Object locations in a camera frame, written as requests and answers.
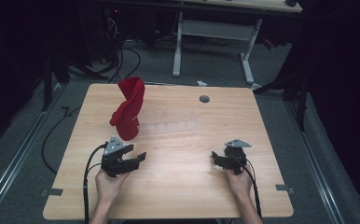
white desk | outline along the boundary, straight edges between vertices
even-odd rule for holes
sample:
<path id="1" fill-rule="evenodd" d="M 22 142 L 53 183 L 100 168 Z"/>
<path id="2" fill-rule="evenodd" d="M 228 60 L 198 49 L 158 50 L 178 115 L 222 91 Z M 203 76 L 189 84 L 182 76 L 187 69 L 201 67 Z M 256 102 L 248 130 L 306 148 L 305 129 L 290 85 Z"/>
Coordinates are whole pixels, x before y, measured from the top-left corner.
<path id="1" fill-rule="evenodd" d="M 296 4 L 294 7 L 289 7 L 283 0 L 181 0 L 180 4 L 184 4 L 184 2 L 220 5 L 223 7 L 249 7 L 252 9 L 275 10 L 289 13 L 299 13 L 302 11 L 299 4 Z M 256 42 L 256 36 L 258 35 L 261 22 L 262 20 L 259 19 L 256 20 L 255 25 L 247 26 L 220 22 L 184 20 L 183 13 L 180 12 L 177 30 L 177 46 L 173 62 L 173 76 L 180 76 L 182 36 L 199 35 L 247 41 L 247 47 L 244 52 L 241 53 L 241 62 L 246 81 L 249 84 L 253 84 L 253 74 L 248 60 L 253 49 L 253 45 Z"/>

black cable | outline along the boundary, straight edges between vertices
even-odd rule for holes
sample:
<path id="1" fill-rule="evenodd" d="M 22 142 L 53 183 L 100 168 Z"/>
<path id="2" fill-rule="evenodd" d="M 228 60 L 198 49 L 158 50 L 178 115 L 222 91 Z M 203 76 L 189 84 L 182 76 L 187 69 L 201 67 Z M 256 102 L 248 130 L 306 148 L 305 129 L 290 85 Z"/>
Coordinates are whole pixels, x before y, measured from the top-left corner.
<path id="1" fill-rule="evenodd" d="M 135 53 L 135 54 L 137 55 L 137 57 L 139 58 L 139 61 L 137 62 L 136 67 L 135 67 L 127 76 L 125 76 L 124 79 L 127 78 L 127 77 L 129 77 L 134 71 L 136 71 L 136 69 L 139 67 L 140 61 L 141 61 L 141 58 L 140 58 L 140 54 L 139 54 L 139 53 L 137 53 L 137 52 L 134 51 L 133 49 L 127 49 L 127 50 L 130 50 L 130 51 L 132 51 L 133 53 Z"/>
<path id="2" fill-rule="evenodd" d="M 117 75 L 119 76 L 119 70 L 122 68 L 122 63 L 124 61 L 124 53 L 122 51 L 122 48 L 119 50 L 119 53 L 121 55 L 121 62 L 119 64 L 119 67 L 117 68 L 116 73 L 113 76 L 111 76 L 111 78 L 108 80 L 108 83 L 111 83 L 113 81 L 113 78 L 116 77 Z"/>
<path id="3" fill-rule="evenodd" d="M 76 107 L 76 109 L 72 110 L 69 114 L 66 114 L 62 119 L 60 119 L 52 128 L 51 130 L 49 130 L 46 138 L 44 139 L 43 145 L 41 146 L 41 159 L 43 159 L 44 164 L 47 166 L 47 168 L 53 173 L 53 174 L 57 174 L 58 172 L 55 171 L 47 162 L 46 160 L 46 156 L 45 156 L 45 147 L 46 147 L 46 143 L 47 140 L 49 138 L 49 136 L 52 134 L 52 132 L 58 127 L 58 125 L 60 125 L 62 123 L 62 121 L 64 121 L 65 119 L 71 117 L 73 115 L 73 113 L 75 113 L 78 109 L 81 108 L 81 105 Z"/>
<path id="4" fill-rule="evenodd" d="M 219 45 L 219 46 L 227 46 L 227 45 L 230 45 L 230 44 L 236 44 L 240 42 L 240 40 L 234 40 L 234 39 L 231 39 L 229 40 L 227 43 L 220 43 L 220 42 L 217 42 L 217 41 L 213 41 L 212 38 L 208 38 L 206 40 L 206 43 L 209 43 L 209 44 L 214 44 L 214 45 Z"/>
<path id="5" fill-rule="evenodd" d="M 232 84 L 230 84 L 228 81 L 226 81 L 224 78 L 221 78 L 221 77 L 216 77 L 217 79 L 220 79 L 221 81 L 227 83 L 227 85 L 229 85 L 230 87 L 233 87 Z"/>
<path id="6" fill-rule="evenodd" d="M 90 158 L 88 159 L 87 162 L 87 166 L 85 167 L 85 172 L 84 172 L 84 181 L 83 181 L 83 194 L 84 194 L 84 222 L 85 224 L 90 223 L 90 202 L 88 200 L 88 173 L 90 172 L 90 169 L 93 168 L 96 165 L 93 165 L 90 168 L 90 161 L 92 160 L 93 156 L 95 155 L 95 153 L 102 148 L 106 148 L 107 147 L 107 142 L 104 143 L 103 145 L 98 146 L 97 148 L 95 148 L 92 153 L 90 154 Z"/>
<path id="7" fill-rule="evenodd" d="M 206 38 L 202 37 L 202 36 L 187 36 L 186 38 L 184 38 L 185 42 L 186 40 L 189 39 L 201 39 L 201 44 L 199 46 L 197 46 L 196 48 L 187 48 L 183 43 L 182 43 L 182 48 L 183 49 L 190 49 L 190 50 L 194 50 L 194 49 L 200 49 L 201 47 L 204 46 Z"/>
<path id="8" fill-rule="evenodd" d="M 170 38 L 167 38 L 167 39 L 163 39 L 163 40 L 158 40 L 156 43 L 160 46 L 163 46 L 163 47 L 172 47 L 174 45 L 176 45 L 177 41 L 176 40 L 173 40 L 174 37 L 177 37 L 176 35 L 170 37 Z M 160 42 L 171 42 L 171 44 L 162 44 Z"/>
<path id="9" fill-rule="evenodd" d="M 98 166 L 98 165 L 102 165 L 102 164 L 101 164 L 101 163 L 94 164 L 93 166 L 91 166 L 91 168 L 89 168 L 88 173 L 90 172 L 90 170 L 91 170 L 93 167 Z"/>
<path id="10" fill-rule="evenodd" d="M 253 175 L 250 174 L 250 171 L 246 168 L 246 166 L 244 166 L 240 161 L 238 161 L 238 159 L 236 159 L 232 154 L 229 153 L 229 155 L 243 168 L 244 171 L 247 172 L 247 174 L 249 174 L 250 178 L 252 179 L 252 183 L 253 183 L 253 189 L 254 189 L 254 192 L 255 192 L 255 201 L 256 201 L 256 211 L 259 215 L 260 218 L 262 218 L 262 215 L 261 215 L 261 204 L 259 202 L 259 195 L 258 195 L 258 188 L 256 186 L 256 173 L 255 173 L 255 170 L 254 170 L 254 167 L 252 165 L 252 163 L 247 160 L 247 162 L 250 164 L 251 168 L 252 168 L 252 171 L 253 171 Z"/>

human hand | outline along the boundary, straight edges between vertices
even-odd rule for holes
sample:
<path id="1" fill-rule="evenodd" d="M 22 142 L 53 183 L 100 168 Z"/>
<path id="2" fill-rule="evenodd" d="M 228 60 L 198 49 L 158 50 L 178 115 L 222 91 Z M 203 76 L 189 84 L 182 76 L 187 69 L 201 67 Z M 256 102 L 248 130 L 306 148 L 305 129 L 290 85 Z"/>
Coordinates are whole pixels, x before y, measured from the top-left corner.
<path id="1" fill-rule="evenodd" d="M 122 184 L 129 175 L 130 173 L 126 173 L 117 177 L 111 177 L 101 169 L 95 176 L 98 202 L 95 206 L 90 224 L 107 223 L 111 206 L 121 192 Z"/>
<path id="2" fill-rule="evenodd" d="M 250 172 L 249 164 L 246 164 L 246 169 Z M 250 189 L 253 185 L 253 182 L 249 174 L 247 174 L 247 172 L 244 170 L 238 175 L 233 174 L 233 170 L 230 169 L 225 169 L 225 171 L 232 194 L 237 199 L 243 199 L 245 197 L 250 198 Z"/>
<path id="3" fill-rule="evenodd" d="M 106 171 L 101 169 L 95 176 L 98 202 L 110 205 L 113 204 L 121 192 L 122 184 L 129 175 L 130 173 L 126 173 L 117 177 L 111 177 Z"/>

red object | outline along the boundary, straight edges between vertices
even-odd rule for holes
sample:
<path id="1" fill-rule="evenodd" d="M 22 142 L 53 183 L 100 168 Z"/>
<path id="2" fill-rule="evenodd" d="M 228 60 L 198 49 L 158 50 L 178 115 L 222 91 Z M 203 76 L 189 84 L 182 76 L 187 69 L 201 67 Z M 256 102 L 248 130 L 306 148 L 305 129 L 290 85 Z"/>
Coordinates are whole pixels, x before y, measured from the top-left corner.
<path id="1" fill-rule="evenodd" d="M 116 126 L 122 140 L 132 140 L 139 133 L 137 115 L 143 104 L 145 83 L 139 77 L 129 77 L 118 83 L 126 101 L 118 107 L 110 119 L 110 124 Z"/>
<path id="2" fill-rule="evenodd" d="M 268 39 L 265 39 L 263 44 L 265 45 L 265 47 L 267 47 L 268 49 L 274 49 L 275 45 Z"/>

gray floor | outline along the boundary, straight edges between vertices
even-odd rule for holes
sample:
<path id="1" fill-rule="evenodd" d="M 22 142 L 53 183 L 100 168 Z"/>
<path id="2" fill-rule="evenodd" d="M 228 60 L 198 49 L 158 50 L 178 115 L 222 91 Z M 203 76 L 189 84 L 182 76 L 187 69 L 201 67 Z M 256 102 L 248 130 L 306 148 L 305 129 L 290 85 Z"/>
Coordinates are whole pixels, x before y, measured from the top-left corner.
<path id="1" fill-rule="evenodd" d="M 288 51 L 290 45 L 266 49 L 255 45 L 250 64 L 258 85 L 272 82 Z M 238 54 L 185 49 L 183 51 L 182 75 L 172 77 L 173 46 L 155 48 L 139 45 L 135 49 L 141 56 L 141 63 L 132 76 L 139 76 L 146 82 L 172 83 L 178 85 L 197 85 L 201 80 L 208 86 L 233 86 L 250 88 L 245 82 L 242 64 Z M 137 64 L 138 57 L 129 50 L 124 50 L 124 66 L 120 74 L 125 77 Z M 88 77 L 72 76 L 67 86 L 60 87 L 62 94 L 47 114 L 45 122 L 35 139 L 28 147 L 25 161 L 15 174 L 15 179 L 8 183 L 7 194 L 0 198 L 0 223 L 82 223 L 74 221 L 52 221 L 42 217 L 47 197 L 41 196 L 44 189 L 50 189 L 54 174 L 41 160 L 41 147 L 51 128 L 63 118 L 62 106 L 70 110 L 82 104 L 88 86 L 98 82 Z M 268 91 L 256 95 L 257 103 L 264 119 L 273 150 L 284 177 L 284 183 L 294 190 L 289 194 L 294 207 L 291 217 L 265 217 L 264 223 L 360 223 L 360 199 L 352 181 L 346 175 L 325 129 L 316 114 L 311 97 L 308 98 L 308 109 L 305 117 L 305 133 L 313 155 L 330 187 L 342 220 L 333 222 L 327 212 L 321 192 L 304 150 L 302 135 L 294 124 L 294 117 L 289 108 L 296 103 L 282 101 L 281 91 Z M 7 167 L 17 155 L 23 140 L 31 130 L 34 122 L 41 116 L 43 88 L 39 85 L 34 98 L 28 102 L 14 117 L 12 123 L 0 140 L 0 179 Z M 52 167 L 58 169 L 67 141 L 76 122 L 77 112 L 65 119 L 47 139 L 46 158 Z"/>

